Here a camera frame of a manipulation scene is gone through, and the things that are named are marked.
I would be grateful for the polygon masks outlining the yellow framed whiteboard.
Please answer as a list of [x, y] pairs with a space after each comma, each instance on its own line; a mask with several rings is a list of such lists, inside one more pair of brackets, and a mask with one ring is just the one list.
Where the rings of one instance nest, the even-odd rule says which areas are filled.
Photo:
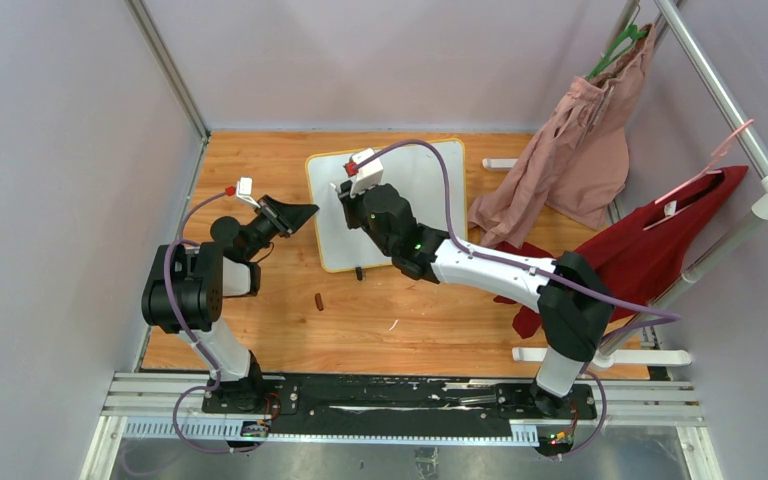
[[317, 248], [326, 272], [390, 266], [391, 258], [381, 248], [402, 236], [401, 244], [416, 250], [422, 241], [413, 230], [419, 225], [467, 238], [465, 145], [456, 138], [431, 144], [435, 152], [407, 145], [378, 158], [383, 178], [367, 190], [364, 200], [368, 232], [347, 228], [337, 198], [337, 187], [349, 180], [344, 165], [354, 153], [319, 154], [307, 160], [309, 191], [319, 207], [314, 216]]

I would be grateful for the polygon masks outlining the brown marker cap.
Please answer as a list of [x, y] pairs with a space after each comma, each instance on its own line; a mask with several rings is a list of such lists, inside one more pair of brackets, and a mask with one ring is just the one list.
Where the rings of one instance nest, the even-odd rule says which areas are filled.
[[323, 311], [325, 309], [324, 306], [324, 300], [320, 293], [316, 293], [314, 296], [315, 305], [318, 311]]

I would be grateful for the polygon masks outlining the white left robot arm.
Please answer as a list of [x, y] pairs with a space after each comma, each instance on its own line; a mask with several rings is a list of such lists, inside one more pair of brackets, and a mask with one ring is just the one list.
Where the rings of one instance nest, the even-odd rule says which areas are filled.
[[184, 341], [205, 363], [207, 411], [280, 411], [280, 396], [269, 388], [255, 354], [223, 318], [227, 298], [253, 297], [261, 287], [260, 262], [277, 237], [297, 233], [319, 211], [314, 204], [289, 204], [265, 195], [253, 203], [247, 223], [216, 219], [210, 240], [184, 238], [158, 247], [141, 296], [145, 322]]

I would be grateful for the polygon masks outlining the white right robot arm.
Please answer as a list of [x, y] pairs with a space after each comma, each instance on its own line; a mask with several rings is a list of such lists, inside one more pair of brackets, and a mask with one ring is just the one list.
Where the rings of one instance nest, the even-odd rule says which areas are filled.
[[363, 231], [404, 276], [476, 288], [537, 313], [547, 347], [525, 404], [544, 418], [579, 411], [573, 384], [601, 343], [615, 310], [587, 261], [573, 252], [530, 258], [472, 245], [416, 220], [409, 202], [390, 184], [351, 192], [336, 186], [349, 229]]

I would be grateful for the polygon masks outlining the white whiteboard eraser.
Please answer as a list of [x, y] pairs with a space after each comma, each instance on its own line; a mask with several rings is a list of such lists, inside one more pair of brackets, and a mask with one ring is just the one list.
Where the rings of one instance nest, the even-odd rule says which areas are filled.
[[506, 172], [510, 171], [516, 163], [516, 158], [484, 158], [482, 167], [491, 172]]

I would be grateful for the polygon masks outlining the pink hanging garment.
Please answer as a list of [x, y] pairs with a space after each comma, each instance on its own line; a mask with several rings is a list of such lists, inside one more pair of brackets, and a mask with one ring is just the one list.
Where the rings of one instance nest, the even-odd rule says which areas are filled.
[[544, 125], [491, 193], [477, 197], [468, 223], [481, 245], [522, 245], [544, 207], [594, 230], [624, 189], [630, 155], [625, 128], [647, 80], [656, 27], [590, 79], [577, 76]]

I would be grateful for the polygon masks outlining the green clothes hanger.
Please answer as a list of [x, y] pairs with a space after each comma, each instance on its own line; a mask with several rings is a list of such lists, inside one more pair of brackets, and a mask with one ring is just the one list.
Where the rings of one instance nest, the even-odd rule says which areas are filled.
[[623, 54], [635, 46], [636, 42], [645, 38], [649, 33], [649, 28], [640, 28], [634, 23], [629, 23], [617, 36], [608, 44], [606, 51], [602, 54], [599, 62], [585, 76], [586, 80], [592, 80], [601, 74], [613, 62], [619, 59]]

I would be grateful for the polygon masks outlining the pink clothes hanger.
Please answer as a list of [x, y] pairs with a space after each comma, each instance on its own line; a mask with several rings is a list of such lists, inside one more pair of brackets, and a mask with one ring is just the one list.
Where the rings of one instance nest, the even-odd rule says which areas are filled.
[[660, 204], [664, 203], [671, 195], [679, 192], [686, 186], [690, 185], [694, 181], [702, 178], [704, 175], [717, 173], [718, 170], [716, 169], [717, 164], [728, 154], [732, 146], [737, 142], [738, 136], [744, 132], [749, 126], [751, 126], [754, 123], [754, 119], [750, 118], [746, 120], [744, 123], [742, 123], [739, 127], [734, 129], [710, 154], [710, 161], [705, 165], [705, 167], [696, 173], [694, 176], [690, 177], [683, 183], [679, 184], [672, 190], [668, 191], [661, 197], [657, 198], [654, 203]]

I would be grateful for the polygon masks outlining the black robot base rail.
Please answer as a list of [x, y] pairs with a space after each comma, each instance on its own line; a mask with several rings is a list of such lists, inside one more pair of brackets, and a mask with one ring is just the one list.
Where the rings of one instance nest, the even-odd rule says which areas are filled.
[[207, 391], [206, 376], [118, 373], [102, 407], [127, 439], [242, 447], [261, 442], [526, 447], [563, 455], [611, 427], [698, 428], [694, 388], [654, 380], [577, 381], [551, 413], [527, 378], [270, 375], [251, 403]]

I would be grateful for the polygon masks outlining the aluminium corner frame post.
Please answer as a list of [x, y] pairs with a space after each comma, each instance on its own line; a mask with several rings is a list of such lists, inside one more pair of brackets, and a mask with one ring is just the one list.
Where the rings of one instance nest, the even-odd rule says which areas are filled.
[[138, 30], [143, 35], [190, 125], [200, 142], [206, 145], [209, 142], [211, 131], [186, 85], [148, 5], [143, 0], [125, 0], [124, 4], [130, 11]]

